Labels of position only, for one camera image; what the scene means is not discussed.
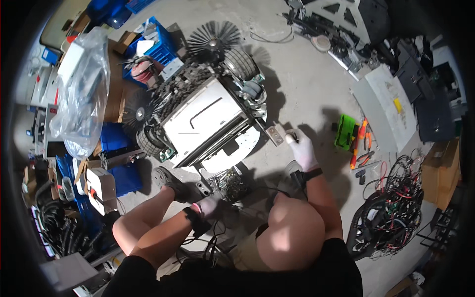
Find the latex glove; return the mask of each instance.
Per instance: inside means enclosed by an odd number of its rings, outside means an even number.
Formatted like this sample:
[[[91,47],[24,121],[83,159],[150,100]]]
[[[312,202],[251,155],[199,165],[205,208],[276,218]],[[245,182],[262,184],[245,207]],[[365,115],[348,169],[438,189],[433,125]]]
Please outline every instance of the latex glove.
[[[294,139],[292,134],[295,134],[298,139]],[[289,144],[292,152],[294,152],[294,158],[302,167],[304,172],[314,169],[318,166],[317,159],[315,158],[314,146],[312,141],[305,135],[300,129],[287,130],[285,134],[285,141]]]
[[[221,206],[225,203],[225,195],[224,191],[214,192],[210,196],[206,196],[200,201],[193,203],[193,207],[198,208],[202,219],[208,220],[222,208]]]

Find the pliers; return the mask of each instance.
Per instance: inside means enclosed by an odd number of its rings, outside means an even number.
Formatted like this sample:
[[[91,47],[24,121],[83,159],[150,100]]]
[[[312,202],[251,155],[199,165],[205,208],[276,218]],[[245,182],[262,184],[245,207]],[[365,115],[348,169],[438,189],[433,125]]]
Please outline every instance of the pliers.
[[[356,162],[363,160],[363,158],[365,157],[366,159],[364,159],[364,161],[360,165],[358,165],[358,167],[363,167],[371,159],[373,155],[374,155],[374,151],[371,151],[369,153],[359,156],[358,159],[356,159]]]
[[[370,132],[370,125],[366,126],[366,134],[364,135],[364,150],[368,149],[368,152],[371,150],[371,132]]]

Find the plastic bag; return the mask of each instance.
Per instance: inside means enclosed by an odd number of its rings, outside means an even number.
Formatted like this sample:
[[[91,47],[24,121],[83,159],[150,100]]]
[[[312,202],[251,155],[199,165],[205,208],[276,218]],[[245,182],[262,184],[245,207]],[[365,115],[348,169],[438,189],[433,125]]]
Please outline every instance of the plastic bag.
[[[107,31],[94,27],[73,41],[84,52],[71,78],[60,79],[58,113],[50,122],[53,137],[62,136],[69,154],[85,160],[101,136],[109,96],[110,66]]]

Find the screwdriver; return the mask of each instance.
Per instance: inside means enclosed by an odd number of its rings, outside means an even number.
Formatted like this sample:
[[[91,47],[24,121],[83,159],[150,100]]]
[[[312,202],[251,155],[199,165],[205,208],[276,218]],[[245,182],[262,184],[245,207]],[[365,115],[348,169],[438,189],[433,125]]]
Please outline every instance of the screwdriver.
[[[358,132],[358,137],[355,139],[355,149],[353,150],[353,157],[350,161],[350,168],[355,169],[356,166],[356,156],[358,155],[358,142],[359,140],[363,140],[365,132],[366,132],[366,125],[368,124],[368,120],[366,117],[363,120],[363,124],[360,127],[360,131]]]

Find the tire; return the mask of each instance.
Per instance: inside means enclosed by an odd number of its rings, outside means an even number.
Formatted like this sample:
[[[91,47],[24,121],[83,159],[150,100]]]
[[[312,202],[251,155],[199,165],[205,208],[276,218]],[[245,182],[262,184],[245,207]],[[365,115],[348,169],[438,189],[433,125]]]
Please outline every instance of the tire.
[[[259,74],[259,69],[251,56],[236,48],[226,50],[224,64],[242,80],[250,80]]]
[[[149,139],[149,133],[150,127],[144,127],[140,130],[136,136],[137,144],[147,156],[157,156],[164,149],[164,146],[157,146],[157,141]]]

